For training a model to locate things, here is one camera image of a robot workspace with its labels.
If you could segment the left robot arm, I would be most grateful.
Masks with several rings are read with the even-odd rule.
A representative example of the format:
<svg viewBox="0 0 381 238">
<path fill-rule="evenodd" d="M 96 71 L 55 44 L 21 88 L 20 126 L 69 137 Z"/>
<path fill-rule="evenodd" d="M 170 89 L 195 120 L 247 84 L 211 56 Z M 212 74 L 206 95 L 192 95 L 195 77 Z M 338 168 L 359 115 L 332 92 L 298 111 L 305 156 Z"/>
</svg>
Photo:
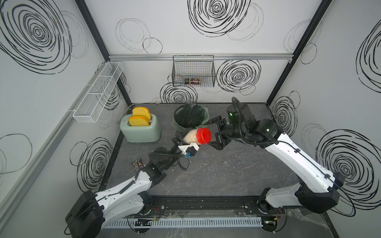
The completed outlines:
<svg viewBox="0 0 381 238">
<path fill-rule="evenodd" d="M 121 218 L 148 213 L 153 202 L 147 191 L 161 183 L 166 177 L 165 171 L 180 158 L 188 159 L 198 149 L 194 136 L 182 138 L 179 135 L 170 150 L 159 147 L 149 153 L 149 163 L 128 180 L 104 191 L 85 191 L 65 217 L 64 234 L 72 238 L 95 238 L 102 229 Z"/>
</svg>

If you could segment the clear oatmeal jar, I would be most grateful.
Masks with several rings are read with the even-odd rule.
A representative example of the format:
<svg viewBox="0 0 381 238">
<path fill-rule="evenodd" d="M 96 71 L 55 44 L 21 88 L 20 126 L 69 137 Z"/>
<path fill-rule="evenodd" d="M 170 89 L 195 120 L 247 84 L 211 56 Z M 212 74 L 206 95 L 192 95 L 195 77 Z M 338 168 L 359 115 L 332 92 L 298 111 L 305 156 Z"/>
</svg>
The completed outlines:
<svg viewBox="0 0 381 238">
<path fill-rule="evenodd" d="M 183 138 L 184 144 L 189 145 L 189 144 L 195 143 L 197 145 L 201 145 L 196 135 L 197 135 L 197 129 L 190 130 Z"/>
</svg>

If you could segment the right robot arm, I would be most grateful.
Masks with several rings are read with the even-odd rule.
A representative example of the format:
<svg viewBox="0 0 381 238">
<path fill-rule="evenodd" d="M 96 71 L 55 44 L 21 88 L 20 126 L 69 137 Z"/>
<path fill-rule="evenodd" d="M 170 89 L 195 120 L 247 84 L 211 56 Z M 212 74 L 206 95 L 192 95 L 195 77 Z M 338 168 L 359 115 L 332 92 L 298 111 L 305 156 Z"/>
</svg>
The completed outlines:
<svg viewBox="0 0 381 238">
<path fill-rule="evenodd" d="M 304 207 L 317 214 L 334 208 L 340 200 L 339 190 L 345 182 L 340 172 L 332 172 L 300 149 L 283 129 L 271 119 L 258 121 L 247 104 L 232 98 L 228 118 L 210 119 L 217 126 L 216 140 L 209 143 L 222 150 L 232 140 L 259 146 L 273 154 L 298 177 L 298 183 L 283 188 L 266 188 L 258 205 L 263 212 L 271 208 Z"/>
</svg>

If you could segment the red jar lid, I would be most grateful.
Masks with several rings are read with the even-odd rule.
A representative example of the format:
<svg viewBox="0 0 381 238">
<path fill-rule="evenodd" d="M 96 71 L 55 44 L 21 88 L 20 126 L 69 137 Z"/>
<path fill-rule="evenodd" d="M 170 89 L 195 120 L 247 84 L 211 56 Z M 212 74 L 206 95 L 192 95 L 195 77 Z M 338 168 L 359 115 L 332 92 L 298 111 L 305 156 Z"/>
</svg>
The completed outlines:
<svg viewBox="0 0 381 238">
<path fill-rule="evenodd" d="M 208 128 L 197 129 L 196 138 L 198 144 L 208 144 L 211 142 L 211 131 Z"/>
</svg>

